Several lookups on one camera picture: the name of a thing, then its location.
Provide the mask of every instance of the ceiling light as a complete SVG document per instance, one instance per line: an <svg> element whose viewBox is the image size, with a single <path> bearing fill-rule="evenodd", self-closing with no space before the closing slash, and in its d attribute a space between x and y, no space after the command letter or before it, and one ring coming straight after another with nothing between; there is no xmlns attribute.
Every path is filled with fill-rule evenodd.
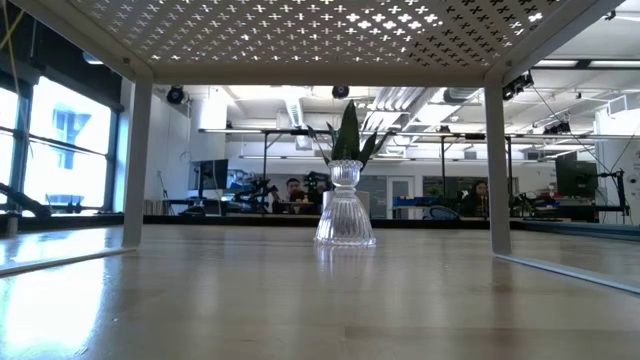
<svg viewBox="0 0 640 360"><path fill-rule="evenodd" d="M638 67L640 68L640 61L638 60L596 60L589 64L589 67Z"/></svg>
<svg viewBox="0 0 640 360"><path fill-rule="evenodd" d="M200 129L200 132L218 134L261 134L260 130L253 129Z"/></svg>
<svg viewBox="0 0 640 360"><path fill-rule="evenodd" d="M578 60L542 60L536 64L540 67L575 67Z"/></svg>

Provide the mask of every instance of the glass panel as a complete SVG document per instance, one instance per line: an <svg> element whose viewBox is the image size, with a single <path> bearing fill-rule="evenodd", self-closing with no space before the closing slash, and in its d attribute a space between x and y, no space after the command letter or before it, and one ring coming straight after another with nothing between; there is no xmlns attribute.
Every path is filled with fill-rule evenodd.
<svg viewBox="0 0 640 360"><path fill-rule="evenodd" d="M31 133L106 154L111 109L41 77L33 88Z"/></svg>
<svg viewBox="0 0 640 360"><path fill-rule="evenodd" d="M0 126L15 129L18 114L18 95L0 88Z"/></svg>
<svg viewBox="0 0 640 360"><path fill-rule="evenodd" d="M104 204L106 158L32 143L25 193L42 204Z"/></svg>
<svg viewBox="0 0 640 360"><path fill-rule="evenodd" d="M11 177L11 158L13 156L13 137L0 134L0 182L9 185ZM7 197L0 195L0 204L7 202Z"/></svg>

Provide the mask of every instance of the clear glass vase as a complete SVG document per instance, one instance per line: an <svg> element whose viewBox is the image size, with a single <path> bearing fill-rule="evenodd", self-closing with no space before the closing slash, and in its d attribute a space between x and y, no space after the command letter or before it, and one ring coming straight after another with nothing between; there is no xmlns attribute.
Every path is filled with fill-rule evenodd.
<svg viewBox="0 0 640 360"><path fill-rule="evenodd" d="M375 245L369 214L356 197L362 163L338 160L329 163L331 181L336 186L333 200L325 207L314 240L323 245Z"/></svg>

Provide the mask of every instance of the white metal frame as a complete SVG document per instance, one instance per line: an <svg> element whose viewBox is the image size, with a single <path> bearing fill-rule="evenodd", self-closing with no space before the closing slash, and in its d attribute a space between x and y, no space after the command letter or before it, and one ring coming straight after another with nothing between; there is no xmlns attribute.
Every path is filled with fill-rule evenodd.
<svg viewBox="0 0 640 360"><path fill-rule="evenodd" d="M153 83L163 84L269 84L269 85L376 85L376 86L458 86L485 87L487 141L489 153L489 182L492 189L507 189L505 165L504 113L502 86L551 54L564 42L576 36L607 11L623 0L564 0L559 8L542 22L536 31L520 39L506 56L493 61L484 74L478 72L434 71L418 76L415 71L402 67L380 69L375 75L370 67L363 70L350 67L319 65L313 72L308 67L288 64L286 66L247 66L247 64L219 64L206 66L158 65L152 66L136 55L135 49L123 46L122 42L100 27L91 18L67 0L11 0L38 20L102 60L122 76L136 82L134 111L130 134L127 163L126 215L123 246L135 248L142 234L142 208L144 180L149 132L150 102ZM424 1L442 10L440 1ZM509 238L508 198L506 191L490 191L491 244L493 252L506 260L520 262L540 268L594 281L603 278L600 274L586 274L580 269L567 269L557 264L520 259L512 256ZM618 286L637 291L637 286Z"/></svg>

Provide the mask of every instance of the cable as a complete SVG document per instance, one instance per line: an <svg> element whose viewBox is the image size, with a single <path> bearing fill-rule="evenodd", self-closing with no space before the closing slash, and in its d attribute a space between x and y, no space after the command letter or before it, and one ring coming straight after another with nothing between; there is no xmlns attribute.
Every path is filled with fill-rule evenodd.
<svg viewBox="0 0 640 360"><path fill-rule="evenodd" d="M2 48L6 45L6 43L11 38L11 35L13 35L13 31L18 26L18 23L20 22L20 20L22 20L22 16L23 15L24 15L24 10L21 10L20 13L18 14L18 16L16 17L16 20L13 22L13 24L11 24L11 27L9 27L8 29L6 29L6 27L5 27L7 33L4 35L4 38L2 39L2 42L0 42L0 50L2 50Z"/></svg>
<svg viewBox="0 0 640 360"><path fill-rule="evenodd" d="M543 103L544 103L544 105L547 107L547 109L549 109L549 111L551 111L551 114L553 115L553 117L555 117L555 118L556 118L556 120L558 120L558 121L562 121L562 120L558 117L558 115L556 114L556 112L555 112L555 111L553 111L553 109L551 108L551 106L549 106L549 104L548 104L548 103L547 103L547 101L544 99L544 97L540 94L540 92L538 91L538 89L536 89L536 87L535 87L535 86L531 86L531 87L532 87L532 88L533 88L533 90L536 92L536 94L538 94L538 97L540 98L540 100L542 100L542 102L543 102ZM617 159L617 160L616 160L616 162L613 164L612 169L613 169L613 168L615 168L615 166L616 166L616 165L618 165L618 162L620 161L620 159L622 158L622 156L624 155L624 153L627 151L627 148L629 147L629 145L630 145L630 144L631 144L631 142L633 141L633 139L634 139L634 137L635 137L636 133L638 132L638 130L640 130L640 125L638 126L638 128L636 129L636 131L633 133L633 135L631 136L631 138L629 139L629 141L627 142L627 145L626 145L626 146L625 146L625 148L622 150L622 153L620 154L620 156L618 156L618 159ZM575 135L573 134L573 132L569 132L569 134L571 134L571 136L572 136L572 137L573 137L573 138L578 142L578 144L582 145L582 147L583 147L583 148L584 148L584 149L589 153L589 155L591 155L591 157L593 157L593 158L596 160L596 162L597 162L598 164L600 164L600 166L602 166L602 168L603 168L603 169L605 169L608 173L611 173L611 169L609 169L606 165L604 165L604 164L602 163L602 161L600 161L600 159L598 159L598 158L597 158L597 157L596 157L596 156L591 152L591 150L589 150L589 148L587 148L587 147L586 147L586 146L585 146L585 145L580 141L580 139L578 139L578 137L577 137L577 136L575 136ZM613 185L616 187L616 190L618 190L618 184L616 184L616 182L615 182L615 180L614 180L614 179L612 179L612 181L613 181ZM620 204L620 206L622 206L622 207L626 207L626 206L627 206L627 204L629 204L629 201L628 201L628 200L626 200L624 204ZM631 210L629 210L629 218L630 218L631 224L633 225L633 219L631 218Z"/></svg>
<svg viewBox="0 0 640 360"><path fill-rule="evenodd" d="M618 165L618 162L620 161L620 159L622 159L622 156L624 156L624 153L627 152L627 149L629 148L629 145L631 145L631 142L634 140L634 138L636 137L636 133L638 133L638 130L640 130L640 124L638 125L638 127L636 128L636 130L633 132L633 134L631 135L631 138L629 139L629 141L627 142L627 145L624 147L624 149L622 150L622 153L620 153L620 156L618 156L618 159L616 159L616 162L613 163L613 166L611 167L611 169L615 169L616 165Z"/></svg>
<svg viewBox="0 0 640 360"><path fill-rule="evenodd" d="M555 118L556 118L556 120L558 120L558 121L562 122L563 120L562 120L562 119L560 119L560 118L558 117L558 115L556 114L556 112L555 112L555 111L553 111L553 109L551 108L551 106L549 106L549 104L548 104L548 103L547 103L547 101L544 99L544 97L540 94L540 92L538 91L538 89L536 89L536 87L535 87L535 86L531 86L531 87L532 87L532 88L533 88L533 90L536 92L536 94L538 94L538 97L540 97L540 100L542 100L542 102L543 102L543 103L544 103L544 105L547 107L547 109L549 109L549 111L551 111L551 114L553 115L553 117L555 117ZM582 145L582 147L583 147L583 148L584 148L584 149L589 153L589 155L591 155L591 156L596 160L596 162L597 162L598 164L600 164L600 166L602 166L602 168L604 168L607 172L611 172L611 170L609 170L609 168L607 168L607 166L606 166L605 164L603 164L603 163L600 161L600 159L598 159L598 158L597 158L597 157L596 157L596 156L591 152L591 150L589 150L589 148L588 148L585 144L583 144L583 143L582 143L582 141L580 141L580 139L578 139L578 137L577 137L577 136L575 136L575 135L573 134L573 132L569 132L569 134L571 134L571 136L573 137L573 139L574 139L575 141L577 141L577 142L578 142L578 144Z"/></svg>

